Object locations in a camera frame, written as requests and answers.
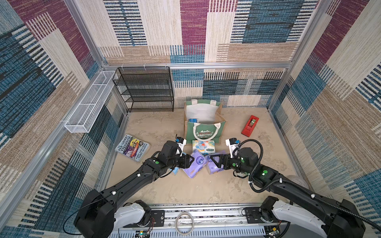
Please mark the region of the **purple tissue pack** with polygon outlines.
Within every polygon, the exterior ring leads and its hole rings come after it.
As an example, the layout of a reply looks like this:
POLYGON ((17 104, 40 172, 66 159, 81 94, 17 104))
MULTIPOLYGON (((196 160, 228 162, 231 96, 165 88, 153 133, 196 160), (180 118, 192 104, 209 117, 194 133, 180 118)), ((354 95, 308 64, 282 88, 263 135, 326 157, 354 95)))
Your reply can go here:
POLYGON ((197 149, 192 152, 191 156, 194 158, 194 161, 189 168, 183 169, 183 171, 189 178, 193 179, 208 164, 208 161, 197 149))
POLYGON ((210 175, 212 174, 215 174, 215 173, 218 173, 220 171, 223 171, 224 169, 218 169, 215 164, 210 160, 210 155, 207 155, 206 156, 206 159, 208 161, 208 164, 207 164, 207 170, 208 170, 208 173, 210 175))

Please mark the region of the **green canvas Christmas bag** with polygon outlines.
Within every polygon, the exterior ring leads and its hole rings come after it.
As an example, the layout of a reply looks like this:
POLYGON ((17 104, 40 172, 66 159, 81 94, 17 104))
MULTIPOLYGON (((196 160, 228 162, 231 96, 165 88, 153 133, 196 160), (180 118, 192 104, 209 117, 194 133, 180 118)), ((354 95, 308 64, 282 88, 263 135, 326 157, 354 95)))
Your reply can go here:
POLYGON ((221 143, 226 120, 221 116, 223 104, 215 100, 192 99, 184 106, 184 138, 187 144, 193 140, 221 143), (188 119, 198 119, 191 123, 188 119))

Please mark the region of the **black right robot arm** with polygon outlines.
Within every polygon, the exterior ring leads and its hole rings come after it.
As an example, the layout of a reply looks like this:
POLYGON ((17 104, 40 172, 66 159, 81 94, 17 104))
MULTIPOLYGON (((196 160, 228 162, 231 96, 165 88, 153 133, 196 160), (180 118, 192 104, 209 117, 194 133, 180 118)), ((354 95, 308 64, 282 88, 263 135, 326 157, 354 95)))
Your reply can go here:
POLYGON ((253 191, 269 191, 294 203, 290 205, 271 197, 263 203, 262 211, 266 215, 304 227, 323 238, 363 237, 366 227, 353 203, 313 193, 261 164, 262 157, 262 153, 245 147, 237 149, 237 155, 221 154, 210 158, 219 168, 247 175, 253 191))

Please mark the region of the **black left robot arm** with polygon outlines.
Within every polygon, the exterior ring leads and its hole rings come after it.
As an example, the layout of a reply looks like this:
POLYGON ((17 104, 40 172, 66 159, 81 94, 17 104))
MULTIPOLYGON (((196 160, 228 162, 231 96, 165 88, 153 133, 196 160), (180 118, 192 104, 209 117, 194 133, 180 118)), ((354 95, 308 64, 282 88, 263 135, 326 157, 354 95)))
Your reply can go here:
POLYGON ((113 230, 127 225, 149 225, 151 208, 142 200, 126 206, 127 200, 146 185, 167 176, 169 169, 187 169, 193 161, 193 156, 183 154, 179 143, 167 141, 161 151, 118 184, 103 191, 90 191, 74 219, 74 226, 85 238, 107 238, 113 230))

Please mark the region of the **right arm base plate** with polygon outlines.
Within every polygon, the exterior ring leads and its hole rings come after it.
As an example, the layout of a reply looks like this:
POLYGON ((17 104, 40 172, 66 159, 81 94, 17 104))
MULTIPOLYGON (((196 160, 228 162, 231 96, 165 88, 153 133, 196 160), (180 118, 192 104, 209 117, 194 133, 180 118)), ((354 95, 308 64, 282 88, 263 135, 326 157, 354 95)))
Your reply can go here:
POLYGON ((241 210, 241 214, 246 217, 248 224, 289 223, 288 221, 277 219, 272 210, 261 210, 260 207, 245 207, 241 210))

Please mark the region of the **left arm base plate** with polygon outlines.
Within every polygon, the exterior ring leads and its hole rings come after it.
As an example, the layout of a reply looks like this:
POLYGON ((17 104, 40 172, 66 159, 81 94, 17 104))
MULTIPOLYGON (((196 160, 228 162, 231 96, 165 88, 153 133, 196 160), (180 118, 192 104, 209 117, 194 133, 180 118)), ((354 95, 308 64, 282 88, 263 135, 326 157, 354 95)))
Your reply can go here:
MULTIPOLYGON (((164 221, 165 221, 165 210, 152 210, 151 211, 151 217, 154 219, 154 227, 163 227, 164 226, 164 221)), ((152 221, 148 225, 138 225, 138 224, 130 224, 124 226, 124 228, 148 228, 151 225, 152 221)))

